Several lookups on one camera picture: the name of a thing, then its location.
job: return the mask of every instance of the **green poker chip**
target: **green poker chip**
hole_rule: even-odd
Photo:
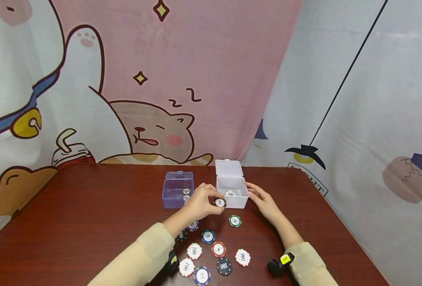
[[[230,223],[230,225],[233,228],[239,228],[241,226],[242,220],[241,217],[232,214],[229,218],[228,218],[228,222]]]

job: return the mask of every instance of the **beige sleeve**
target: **beige sleeve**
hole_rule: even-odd
[[[174,238],[158,222],[115,257],[88,286],[144,286],[163,268],[173,246]]]
[[[295,256],[290,270],[300,286],[338,286],[322,258],[309,243],[292,246],[285,251],[288,252]]]

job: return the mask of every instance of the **finger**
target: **finger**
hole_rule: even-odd
[[[249,198],[257,205],[258,208],[262,207],[263,201],[255,193],[249,192]]]
[[[211,215],[213,215],[213,214],[219,215],[219,214],[222,214],[223,211],[224,211],[223,207],[217,207],[215,205],[211,205],[208,213],[211,214]]]
[[[253,193],[254,195],[258,196],[260,198],[260,194],[257,193],[255,189],[247,189],[250,193]]]
[[[261,187],[257,186],[256,184],[246,182],[246,186],[250,189],[253,189],[253,193],[256,193],[261,199],[265,199],[268,195],[267,192],[265,192]]]
[[[206,184],[206,186],[204,186],[204,188],[216,190],[216,187],[212,186],[211,184]]]
[[[217,192],[216,189],[208,189],[207,192],[208,192],[208,197],[217,197],[221,199],[224,198],[224,194]]]

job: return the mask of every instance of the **person's left hand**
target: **person's left hand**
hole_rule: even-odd
[[[211,184],[202,183],[195,189],[190,201],[183,207],[183,211],[190,218],[190,223],[201,220],[208,215],[219,215],[224,211],[223,207],[210,204],[209,197],[223,199],[224,194],[217,192],[216,188]]]

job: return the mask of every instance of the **black poker chip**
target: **black poker chip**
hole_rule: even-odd
[[[219,271],[222,276],[229,276],[233,271],[233,266],[231,265],[230,260],[226,257],[222,257],[217,260],[217,271]]]
[[[187,239],[187,229],[184,229],[183,231],[180,232],[180,234],[177,236],[176,240],[179,242],[183,242]]]

